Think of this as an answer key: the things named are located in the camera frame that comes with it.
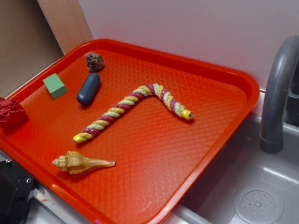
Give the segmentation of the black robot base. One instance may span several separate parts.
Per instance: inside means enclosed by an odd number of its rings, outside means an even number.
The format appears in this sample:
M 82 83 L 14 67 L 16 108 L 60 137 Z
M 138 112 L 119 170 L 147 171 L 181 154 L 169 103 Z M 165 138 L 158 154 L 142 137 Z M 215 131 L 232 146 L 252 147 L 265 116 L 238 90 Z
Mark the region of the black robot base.
M 0 224 L 26 224 L 35 180 L 15 161 L 0 161 Z

